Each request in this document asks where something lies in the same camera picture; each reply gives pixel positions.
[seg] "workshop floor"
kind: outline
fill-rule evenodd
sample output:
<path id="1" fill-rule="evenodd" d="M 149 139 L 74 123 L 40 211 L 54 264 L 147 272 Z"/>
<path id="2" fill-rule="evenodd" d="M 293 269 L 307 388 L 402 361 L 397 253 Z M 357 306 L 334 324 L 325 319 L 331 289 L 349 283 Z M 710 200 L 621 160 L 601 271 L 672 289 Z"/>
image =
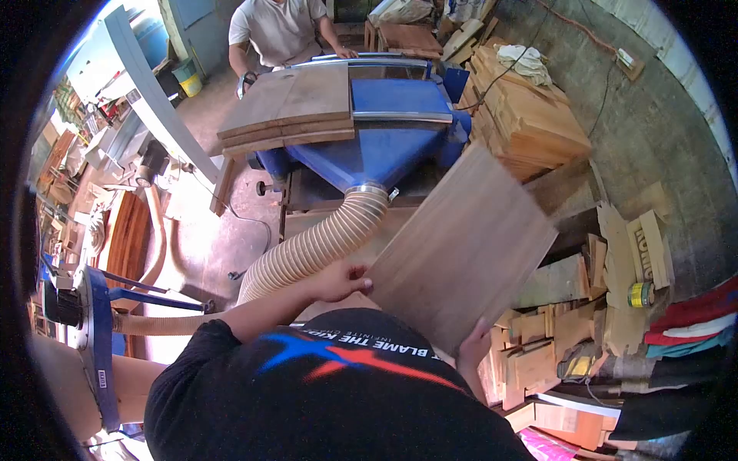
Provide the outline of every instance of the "workshop floor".
<path id="1" fill-rule="evenodd" d="M 197 142 L 210 155 L 221 150 L 216 133 L 236 102 L 233 94 L 236 83 L 235 74 L 223 68 L 210 76 L 199 94 L 182 101 L 176 109 Z M 259 197 L 255 191 L 258 181 L 271 183 L 269 174 L 252 170 L 244 161 L 236 165 L 233 178 L 229 197 L 233 209 L 242 217 L 267 222 L 272 230 L 271 245 L 275 245 L 279 238 L 281 194 L 267 192 Z M 183 173 L 168 189 L 171 196 L 165 215 L 172 218 L 166 223 L 170 226 L 170 247 L 157 286 L 180 291 L 201 302 L 214 299 L 219 311 L 231 308 L 238 298 L 241 280 L 234 282 L 227 275 L 231 271 L 245 270 L 263 253 L 264 226 L 241 221 L 230 211 L 220 218 L 212 214 L 212 196 L 193 175 Z M 181 316 L 183 311 L 146 305 L 145 314 Z M 146 355 L 149 360 L 171 363 L 185 344 L 187 337 L 149 336 Z"/>

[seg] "tape roll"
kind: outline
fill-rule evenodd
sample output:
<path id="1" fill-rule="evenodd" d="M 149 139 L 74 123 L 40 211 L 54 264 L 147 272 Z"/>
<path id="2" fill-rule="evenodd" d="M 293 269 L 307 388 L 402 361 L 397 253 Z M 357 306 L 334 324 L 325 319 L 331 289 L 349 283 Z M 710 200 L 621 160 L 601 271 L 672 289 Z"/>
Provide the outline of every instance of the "tape roll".
<path id="1" fill-rule="evenodd" d="M 633 283 L 628 290 L 628 305 L 633 308 L 650 306 L 656 299 L 652 282 Z"/>

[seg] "white t-shirt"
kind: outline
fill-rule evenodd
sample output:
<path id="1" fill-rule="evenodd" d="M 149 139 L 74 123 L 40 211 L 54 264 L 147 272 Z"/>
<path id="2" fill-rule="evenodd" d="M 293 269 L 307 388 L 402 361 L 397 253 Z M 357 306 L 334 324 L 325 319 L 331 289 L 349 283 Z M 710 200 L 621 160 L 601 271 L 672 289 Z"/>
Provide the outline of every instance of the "white t-shirt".
<path id="1" fill-rule="evenodd" d="M 251 40 L 264 66 L 304 63 L 322 51 L 314 22 L 326 14 L 320 0 L 246 0 L 233 13 L 228 44 Z"/>

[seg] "person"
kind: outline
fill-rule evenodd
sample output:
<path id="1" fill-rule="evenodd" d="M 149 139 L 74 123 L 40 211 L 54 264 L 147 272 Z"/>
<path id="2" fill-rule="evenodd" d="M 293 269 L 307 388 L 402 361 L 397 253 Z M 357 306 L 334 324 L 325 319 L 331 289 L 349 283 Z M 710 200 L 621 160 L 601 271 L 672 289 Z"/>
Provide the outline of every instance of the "person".
<path id="1" fill-rule="evenodd" d="M 151 387 L 144 433 L 153 458 L 532 460 L 487 408 L 477 374 L 490 347 L 484 319 L 456 369 L 375 309 L 284 326 L 315 301 L 366 292 L 365 269 L 335 262 L 203 324 Z"/>
<path id="2" fill-rule="evenodd" d="M 283 69 L 323 53 L 315 41 L 315 24 L 339 58 L 358 57 L 341 45 L 320 0 L 246 0 L 236 8 L 228 30 L 228 61 L 237 76 L 249 75 L 244 91 L 257 77 L 246 60 L 249 42 L 264 66 Z"/>

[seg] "blue planer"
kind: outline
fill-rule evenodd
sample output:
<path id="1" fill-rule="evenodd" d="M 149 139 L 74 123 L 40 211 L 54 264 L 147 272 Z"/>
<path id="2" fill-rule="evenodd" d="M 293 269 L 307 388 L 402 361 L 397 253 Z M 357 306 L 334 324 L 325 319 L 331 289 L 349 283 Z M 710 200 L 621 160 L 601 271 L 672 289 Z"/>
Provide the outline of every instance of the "blue planer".
<path id="1" fill-rule="evenodd" d="M 406 59 L 393 53 L 362 53 L 349 63 L 351 102 L 356 136 L 345 141 L 315 142 L 285 148 L 261 150 L 249 156 L 252 167 L 262 167 L 274 182 L 260 184 L 265 190 L 281 191 L 296 162 L 304 164 L 341 193 L 361 184 L 375 184 L 384 190 L 412 172 L 426 159 L 439 167 L 450 167 L 461 155 L 469 139 L 472 120 L 465 111 L 456 111 L 468 72 L 444 68 L 444 77 L 430 71 L 430 62 Z M 319 66 L 335 62 L 334 56 L 320 57 L 297 66 Z M 356 67 L 406 68 L 421 74 L 410 78 L 357 78 Z"/>

